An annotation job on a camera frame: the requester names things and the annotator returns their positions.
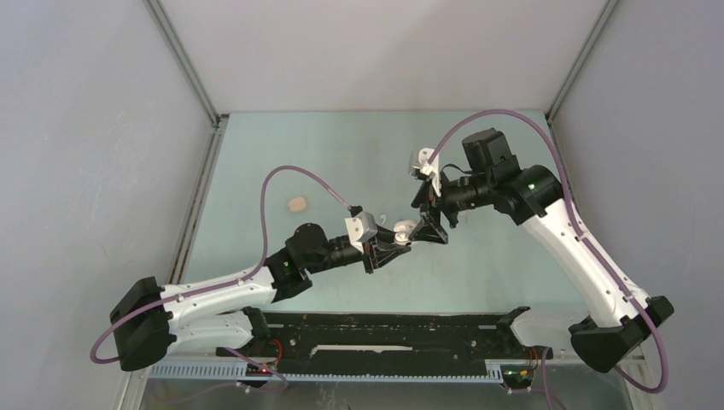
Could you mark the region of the white earbud charging case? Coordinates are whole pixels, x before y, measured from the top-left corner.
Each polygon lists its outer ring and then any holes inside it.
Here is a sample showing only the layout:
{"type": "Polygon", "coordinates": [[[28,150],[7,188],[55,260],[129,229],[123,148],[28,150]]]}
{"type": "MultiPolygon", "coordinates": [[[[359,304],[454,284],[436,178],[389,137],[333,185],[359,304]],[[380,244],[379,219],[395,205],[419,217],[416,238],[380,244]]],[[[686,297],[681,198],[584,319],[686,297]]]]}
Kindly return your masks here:
{"type": "Polygon", "coordinates": [[[401,220],[395,223],[393,228],[394,241],[400,245],[409,245],[412,232],[415,230],[417,222],[415,220],[401,220]]]}

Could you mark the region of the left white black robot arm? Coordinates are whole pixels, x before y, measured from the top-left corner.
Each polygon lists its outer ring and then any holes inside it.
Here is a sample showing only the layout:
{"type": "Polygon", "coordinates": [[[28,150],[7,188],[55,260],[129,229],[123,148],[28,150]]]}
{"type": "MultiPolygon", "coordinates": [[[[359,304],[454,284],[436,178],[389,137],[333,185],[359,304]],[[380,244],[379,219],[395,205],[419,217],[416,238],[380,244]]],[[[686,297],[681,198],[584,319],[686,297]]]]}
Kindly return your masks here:
{"type": "Polygon", "coordinates": [[[205,349],[266,352],[270,333],[260,305],[284,301],[308,290],[311,275],[363,265],[368,273],[411,251],[400,232],[366,229],[349,220],[352,233],[328,238],[321,226],[300,225],[283,248],[266,257],[254,276],[242,271],[192,284],[138,280],[109,315],[121,370],[152,366],[171,353],[205,349]]]}

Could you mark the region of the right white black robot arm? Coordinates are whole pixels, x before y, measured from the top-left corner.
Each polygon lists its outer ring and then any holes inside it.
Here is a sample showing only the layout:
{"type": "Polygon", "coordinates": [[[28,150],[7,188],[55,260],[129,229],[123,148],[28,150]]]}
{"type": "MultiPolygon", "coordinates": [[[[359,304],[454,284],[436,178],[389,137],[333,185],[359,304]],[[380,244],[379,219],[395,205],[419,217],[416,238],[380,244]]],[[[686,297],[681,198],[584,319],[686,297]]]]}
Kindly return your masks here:
{"type": "Polygon", "coordinates": [[[505,134],[494,128],[462,142],[470,169],[449,180],[433,149],[412,153],[410,173],[422,180],[412,201],[420,221],[401,242],[448,242],[462,211],[491,205],[541,243],[586,303],[584,313],[550,313],[519,307],[498,323],[499,351],[518,357],[529,347],[572,350],[590,368],[609,372],[674,312],[665,296],[649,296],[602,250],[577,211],[566,205],[562,185],[548,168],[520,168],[505,134]]]}

